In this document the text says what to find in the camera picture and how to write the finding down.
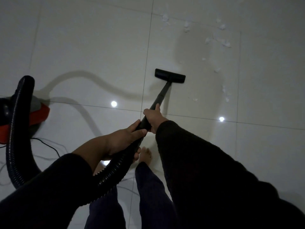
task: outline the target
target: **left hand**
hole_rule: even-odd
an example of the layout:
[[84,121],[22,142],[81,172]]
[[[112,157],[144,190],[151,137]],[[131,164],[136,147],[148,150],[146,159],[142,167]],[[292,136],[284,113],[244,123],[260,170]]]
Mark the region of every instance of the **left hand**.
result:
[[[135,131],[136,127],[139,125],[140,120],[137,120],[131,126],[125,129],[120,129],[111,134],[105,135],[106,138],[106,150],[107,154],[103,158],[105,160],[110,160],[112,155],[126,149],[132,142],[146,136],[147,130],[141,129]],[[137,153],[135,153],[134,161],[139,159],[139,153],[141,149],[139,148]]]

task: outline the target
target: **right hand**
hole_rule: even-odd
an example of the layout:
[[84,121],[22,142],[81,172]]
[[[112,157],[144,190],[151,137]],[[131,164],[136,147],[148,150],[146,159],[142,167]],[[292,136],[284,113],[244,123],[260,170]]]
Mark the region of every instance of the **right hand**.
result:
[[146,115],[146,118],[150,125],[152,126],[149,132],[156,134],[156,131],[161,123],[168,121],[165,117],[162,116],[160,112],[160,104],[156,105],[155,110],[144,109],[143,114]]

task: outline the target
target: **hand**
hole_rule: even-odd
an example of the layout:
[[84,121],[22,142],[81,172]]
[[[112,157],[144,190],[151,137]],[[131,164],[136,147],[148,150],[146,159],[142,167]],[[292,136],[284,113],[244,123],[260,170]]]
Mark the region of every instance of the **hand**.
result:
[[[106,151],[104,160],[111,159],[111,156],[119,151],[126,149],[132,142],[140,139],[141,137],[146,136],[147,130],[141,129],[135,131],[136,127],[139,125],[140,120],[137,120],[131,126],[125,129],[120,129],[111,134],[105,135],[106,138]],[[138,160],[139,153],[141,150],[138,150],[135,153],[135,160]]]
[[155,110],[144,109],[143,114],[146,115],[148,122],[152,126],[150,132],[154,134],[156,134],[156,131],[161,123],[168,121],[168,119],[162,116],[159,104],[156,105]]

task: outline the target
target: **dark pants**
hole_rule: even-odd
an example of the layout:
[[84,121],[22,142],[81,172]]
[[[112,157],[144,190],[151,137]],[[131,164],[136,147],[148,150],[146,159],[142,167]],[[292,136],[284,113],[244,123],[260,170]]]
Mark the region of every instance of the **dark pants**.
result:
[[[141,162],[135,170],[140,194],[142,228],[178,228],[173,203],[165,193],[162,181]],[[92,202],[85,229],[125,228],[123,210],[117,201],[116,187],[104,197]]]

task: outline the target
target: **vacuum cleaner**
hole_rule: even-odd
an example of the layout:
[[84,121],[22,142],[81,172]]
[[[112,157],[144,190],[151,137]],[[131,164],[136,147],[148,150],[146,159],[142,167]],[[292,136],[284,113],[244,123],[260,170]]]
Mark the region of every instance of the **vacuum cleaner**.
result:
[[[150,107],[152,110],[156,108],[156,104],[161,105],[172,83],[184,83],[185,81],[185,75],[160,69],[155,70],[155,77],[167,82]],[[9,177],[16,189],[41,172],[34,160],[29,136],[34,85],[33,77],[24,76],[19,81],[15,94],[10,98],[10,103],[6,102],[7,106],[11,106],[11,111],[8,111],[10,113],[10,127],[6,146],[6,164]],[[136,128],[136,130],[140,129],[151,129],[146,116]],[[143,138],[140,138],[126,149],[116,153],[105,169],[92,177],[91,186],[93,189],[82,205],[104,196],[124,178],[142,141]]]

